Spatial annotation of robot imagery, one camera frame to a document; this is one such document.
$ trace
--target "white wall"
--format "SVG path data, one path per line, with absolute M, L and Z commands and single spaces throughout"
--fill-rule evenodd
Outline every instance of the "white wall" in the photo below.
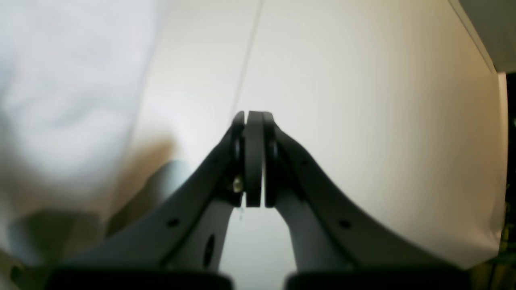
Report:
M 506 96 L 448 1 L 263 3 L 247 64 L 258 1 L 173 3 L 114 208 L 168 159 L 194 170 L 236 100 L 271 111 L 394 232 L 464 268 L 496 255 Z M 168 149 L 141 158 L 149 140 Z M 235 211 L 221 271 L 239 289 L 280 288 L 295 269 L 289 243 L 273 210 Z

